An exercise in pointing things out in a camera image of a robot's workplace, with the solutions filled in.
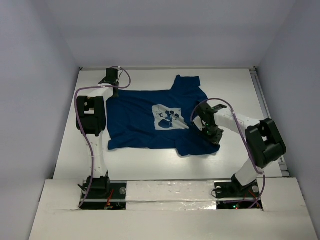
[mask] white platform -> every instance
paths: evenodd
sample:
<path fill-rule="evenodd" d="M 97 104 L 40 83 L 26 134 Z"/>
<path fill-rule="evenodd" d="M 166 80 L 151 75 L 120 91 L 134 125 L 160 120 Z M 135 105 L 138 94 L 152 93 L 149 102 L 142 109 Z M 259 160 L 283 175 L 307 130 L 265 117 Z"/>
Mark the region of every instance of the white platform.
<path fill-rule="evenodd" d="M 46 181 L 30 240 L 317 240 L 295 178 L 267 179 L 262 195 L 264 211 L 150 210 L 149 207 L 141 210 L 79 210 L 77 204 L 81 190 L 77 183 L 81 181 Z M 143 194 L 149 201 L 157 198 L 156 194 L 148 193 L 145 184 L 151 183 L 142 182 L 140 189 L 130 189 L 135 183 L 127 186 L 131 199 L 140 201 Z M 207 185 L 210 184 L 197 184 L 198 193 L 209 195 L 211 189 Z M 172 193 L 170 196 L 172 201 L 176 199 Z M 191 201 L 195 200 L 194 197 L 196 195 L 190 193 Z"/>
<path fill-rule="evenodd" d="M 263 113 L 248 69 L 171 69 L 129 70 L 132 84 L 128 90 L 168 90 L 176 75 L 199 76 L 208 98 L 229 101 L 235 111 L 263 119 Z M 105 71 L 80 71 L 76 88 L 96 86 Z M 120 85 L 128 78 L 122 74 Z M 81 92 L 86 95 L 90 90 Z M 210 102 L 212 106 L 220 102 Z M 76 129 L 74 103 L 70 108 L 54 179 L 86 179 L 89 157 L 83 137 Z M 104 135 L 104 147 L 110 139 Z M 216 155 L 179 157 L 175 149 L 122 148 L 104 152 L 112 181 L 228 179 L 248 159 L 240 136 L 225 130 Z M 267 177 L 282 177 L 277 162 L 265 169 Z"/>

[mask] gray wall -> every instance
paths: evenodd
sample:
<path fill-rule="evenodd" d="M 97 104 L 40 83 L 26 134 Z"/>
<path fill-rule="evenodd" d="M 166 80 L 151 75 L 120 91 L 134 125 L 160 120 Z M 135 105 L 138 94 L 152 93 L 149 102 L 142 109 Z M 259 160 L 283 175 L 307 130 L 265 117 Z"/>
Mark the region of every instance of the gray wall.
<path fill-rule="evenodd" d="M 272 118 L 287 145 L 285 160 L 297 177 L 320 236 L 320 1 L 298 0 L 258 74 Z"/>
<path fill-rule="evenodd" d="M 82 67 L 257 66 L 296 0 L 46 0 Z"/>
<path fill-rule="evenodd" d="M 42 0 L 0 4 L 0 239 L 28 239 L 79 68 Z"/>

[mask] t-shirt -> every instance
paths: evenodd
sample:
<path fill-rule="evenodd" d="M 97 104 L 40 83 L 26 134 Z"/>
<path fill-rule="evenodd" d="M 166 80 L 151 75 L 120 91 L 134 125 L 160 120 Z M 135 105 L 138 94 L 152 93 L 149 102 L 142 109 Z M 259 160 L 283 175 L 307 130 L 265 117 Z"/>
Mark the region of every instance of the t-shirt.
<path fill-rule="evenodd" d="M 106 102 L 111 137 L 108 149 L 175 148 L 181 156 L 217 152 L 220 146 L 206 141 L 191 127 L 193 109 L 208 99 L 199 86 L 198 76 L 178 75 L 170 90 L 119 90 L 119 97 Z"/>

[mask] purple cable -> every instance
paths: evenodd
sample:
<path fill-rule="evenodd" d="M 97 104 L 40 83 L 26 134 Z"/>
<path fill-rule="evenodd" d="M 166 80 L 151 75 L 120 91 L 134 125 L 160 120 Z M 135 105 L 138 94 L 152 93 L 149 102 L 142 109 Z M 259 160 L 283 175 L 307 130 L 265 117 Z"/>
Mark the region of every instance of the purple cable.
<path fill-rule="evenodd" d="M 252 154 L 251 154 L 251 151 L 250 151 L 250 149 L 249 149 L 249 146 L 248 146 L 248 144 L 247 144 L 247 142 L 246 142 L 246 140 L 245 140 L 245 136 L 244 136 L 244 134 L 243 134 L 242 131 L 241 131 L 240 123 L 239 123 L 239 121 L 238 121 L 238 119 L 237 119 L 237 116 L 236 116 L 236 113 L 235 113 L 234 108 L 233 108 L 233 107 L 231 106 L 231 104 L 230 104 L 229 102 L 227 102 L 226 100 L 223 100 L 223 99 L 221 99 L 221 98 L 216 98 L 216 97 L 214 97 L 214 98 L 209 98 L 209 99 L 203 100 L 203 101 L 200 102 L 197 106 L 195 106 L 195 108 L 193 109 L 193 111 L 192 111 L 192 113 L 191 113 L 191 116 L 190 116 L 190 122 L 192 123 L 192 121 L 193 121 L 193 116 L 194 116 L 194 114 L 195 114 L 195 111 L 196 111 L 197 107 L 198 107 L 200 104 L 206 103 L 206 102 L 208 102 L 208 101 L 210 101 L 210 100 L 218 100 L 218 101 L 224 102 L 225 104 L 227 104 L 227 105 L 229 106 L 229 108 L 231 109 L 231 112 L 232 112 L 232 116 L 233 116 L 234 121 L 235 121 L 236 128 L 238 129 L 239 134 L 240 134 L 240 137 L 241 137 L 241 139 L 242 139 L 242 141 L 243 141 L 243 144 L 244 144 L 244 146 L 245 146 L 245 149 L 246 149 L 246 151 L 248 152 L 248 156 L 249 156 L 249 159 L 250 159 L 250 161 L 251 161 L 251 163 L 252 163 L 252 166 L 253 166 L 253 168 L 254 168 L 254 170 L 256 171 L 257 174 L 259 174 L 259 175 L 263 174 L 263 185 L 262 185 L 261 193 L 260 193 L 260 195 L 256 198 L 256 200 L 254 201 L 254 203 L 248 208 L 248 209 L 251 209 L 255 204 L 258 203 L 259 199 L 261 198 L 262 193 L 263 193 L 264 190 L 265 190 L 266 176 L 264 175 L 264 172 L 260 172 L 260 171 L 257 169 L 257 166 L 256 166 L 256 163 L 255 163 L 255 161 L 254 161 L 254 158 L 252 157 Z"/>
<path fill-rule="evenodd" d="M 123 69 L 123 68 L 120 67 L 120 66 L 119 66 L 119 67 L 118 67 L 118 66 L 112 66 L 111 68 L 112 68 L 112 69 L 114 69 L 114 68 L 119 68 L 119 69 L 123 70 L 123 71 L 128 75 L 128 77 L 129 77 L 129 84 L 128 84 L 127 86 L 112 86 L 112 85 L 107 85 L 107 86 L 106 86 L 106 85 L 105 85 L 105 86 L 88 86 L 88 87 L 82 87 L 82 88 L 79 88 L 79 89 L 75 92 L 75 94 L 74 94 L 75 117 L 76 117 L 76 120 L 77 120 L 77 122 L 78 122 L 78 124 L 79 124 L 80 131 L 81 131 L 81 133 L 82 133 L 82 135 L 83 135 L 86 143 L 88 144 L 89 149 L 90 149 L 90 153 L 91 153 L 91 178 L 90 178 L 89 185 L 88 185 L 88 187 L 87 187 L 87 189 L 86 189 L 86 193 L 85 193 L 85 195 L 84 195 L 84 197 L 83 197 L 83 199 L 82 199 L 82 202 L 79 204 L 79 208 L 84 204 L 85 200 L 87 199 L 88 194 L 89 194 L 89 191 L 90 191 L 91 186 L 92 186 L 92 181 L 93 181 L 93 179 L 94 179 L 95 156 L 94 156 L 94 150 L 93 150 L 93 148 L 92 148 L 92 146 L 91 146 L 91 144 L 90 144 L 89 139 L 87 138 L 87 135 L 86 135 L 86 133 L 85 133 L 85 130 L 84 130 L 84 128 L 83 128 L 83 126 L 82 126 L 82 123 L 81 123 L 81 121 L 80 121 L 79 112 L 78 112 L 78 108 L 77 108 L 77 97 L 78 97 L 78 93 L 79 93 L 80 91 L 82 91 L 82 90 L 87 90 L 87 89 L 101 89 L 101 88 L 126 89 L 126 88 L 128 88 L 128 87 L 131 85 L 131 77 L 130 77 L 129 73 L 128 73 L 125 69 Z"/>

